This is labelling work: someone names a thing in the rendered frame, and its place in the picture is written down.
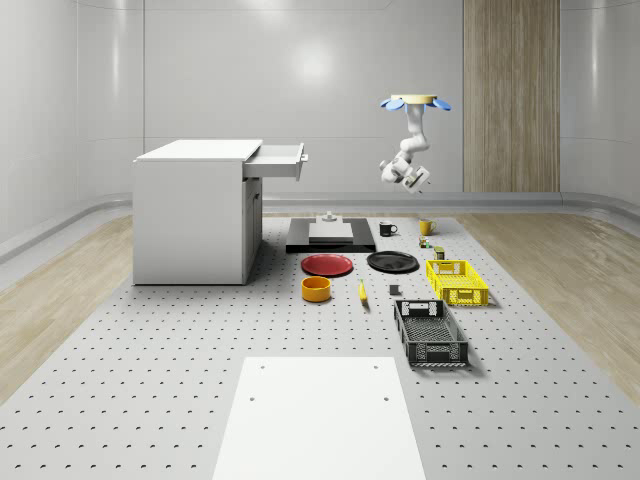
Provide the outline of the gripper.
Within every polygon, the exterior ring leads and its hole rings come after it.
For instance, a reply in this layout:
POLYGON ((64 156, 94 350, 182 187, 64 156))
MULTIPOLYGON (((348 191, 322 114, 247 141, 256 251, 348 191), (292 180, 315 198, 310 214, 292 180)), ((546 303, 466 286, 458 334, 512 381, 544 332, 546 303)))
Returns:
POLYGON ((430 172, 424 167, 413 169, 402 181, 403 187, 409 193, 421 193, 425 183, 429 184, 430 172))

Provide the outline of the drone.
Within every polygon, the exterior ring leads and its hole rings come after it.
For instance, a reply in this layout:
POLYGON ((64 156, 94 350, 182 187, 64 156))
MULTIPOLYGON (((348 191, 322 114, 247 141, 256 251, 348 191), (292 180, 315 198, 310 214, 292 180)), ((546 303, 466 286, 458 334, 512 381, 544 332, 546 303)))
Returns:
POLYGON ((439 100, 436 95, 398 94, 392 95, 390 98, 385 99, 380 103, 380 106, 387 110, 398 110, 409 105, 429 106, 445 111, 451 110, 451 106, 444 100, 439 100))

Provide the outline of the black plate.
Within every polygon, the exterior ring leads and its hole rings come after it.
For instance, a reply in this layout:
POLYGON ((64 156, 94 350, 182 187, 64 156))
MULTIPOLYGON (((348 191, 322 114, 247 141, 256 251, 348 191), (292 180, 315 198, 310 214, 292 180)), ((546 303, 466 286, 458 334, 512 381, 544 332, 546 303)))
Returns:
POLYGON ((411 273, 419 269, 417 259, 398 251, 379 251, 367 257, 368 265, 380 272, 390 274, 411 273))

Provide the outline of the red plate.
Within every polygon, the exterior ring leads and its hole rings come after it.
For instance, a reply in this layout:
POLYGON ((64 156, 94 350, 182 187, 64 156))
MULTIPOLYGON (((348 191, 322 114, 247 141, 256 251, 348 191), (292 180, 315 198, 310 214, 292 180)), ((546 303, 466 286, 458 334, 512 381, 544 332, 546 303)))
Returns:
POLYGON ((313 276, 338 277, 350 273, 353 263, 343 255, 315 254, 304 258, 301 268, 313 276))

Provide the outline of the yellow basket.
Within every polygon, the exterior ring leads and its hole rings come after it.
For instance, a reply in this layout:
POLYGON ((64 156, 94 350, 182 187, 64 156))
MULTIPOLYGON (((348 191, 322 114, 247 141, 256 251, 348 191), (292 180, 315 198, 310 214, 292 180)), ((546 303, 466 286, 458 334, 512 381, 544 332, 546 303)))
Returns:
POLYGON ((426 276, 436 297, 449 305, 488 304, 488 286, 466 260, 428 260, 426 276))

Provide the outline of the white drawer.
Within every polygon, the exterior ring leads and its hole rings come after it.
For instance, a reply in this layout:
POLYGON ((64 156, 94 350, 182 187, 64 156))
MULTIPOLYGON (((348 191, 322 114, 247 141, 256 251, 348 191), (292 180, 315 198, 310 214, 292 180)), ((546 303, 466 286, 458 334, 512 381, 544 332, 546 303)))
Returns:
POLYGON ((303 164, 308 160, 304 144, 261 145, 243 164, 243 176, 292 177, 300 179, 303 164))

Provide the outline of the yellow bowl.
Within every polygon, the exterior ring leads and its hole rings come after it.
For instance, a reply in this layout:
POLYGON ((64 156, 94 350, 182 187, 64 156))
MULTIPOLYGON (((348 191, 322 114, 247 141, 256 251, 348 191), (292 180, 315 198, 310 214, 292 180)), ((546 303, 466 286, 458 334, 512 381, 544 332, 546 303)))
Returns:
POLYGON ((302 298, 309 302, 320 303, 331 297, 331 281, 326 277, 306 277, 301 282, 302 298))

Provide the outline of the dark grey basket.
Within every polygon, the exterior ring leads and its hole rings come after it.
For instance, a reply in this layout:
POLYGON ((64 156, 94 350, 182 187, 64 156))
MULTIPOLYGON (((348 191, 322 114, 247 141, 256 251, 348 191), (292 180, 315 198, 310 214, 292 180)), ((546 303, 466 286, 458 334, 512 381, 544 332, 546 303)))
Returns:
POLYGON ((396 300, 394 316, 412 364, 466 364, 468 339, 442 300, 396 300))

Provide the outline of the white cabinet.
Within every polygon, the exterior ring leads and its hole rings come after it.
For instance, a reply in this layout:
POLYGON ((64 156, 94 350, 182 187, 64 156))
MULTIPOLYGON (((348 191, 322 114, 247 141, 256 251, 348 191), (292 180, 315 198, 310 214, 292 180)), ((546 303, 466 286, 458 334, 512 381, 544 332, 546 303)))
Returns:
POLYGON ((133 163, 133 281, 246 281, 243 165, 253 140, 177 140, 133 163))

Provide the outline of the white board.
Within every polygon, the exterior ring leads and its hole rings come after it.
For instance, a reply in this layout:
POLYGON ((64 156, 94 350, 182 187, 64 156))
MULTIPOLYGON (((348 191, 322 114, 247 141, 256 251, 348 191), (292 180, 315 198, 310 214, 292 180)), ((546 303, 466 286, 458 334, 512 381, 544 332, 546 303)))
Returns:
POLYGON ((248 357, 213 480, 425 480, 391 357, 248 357))

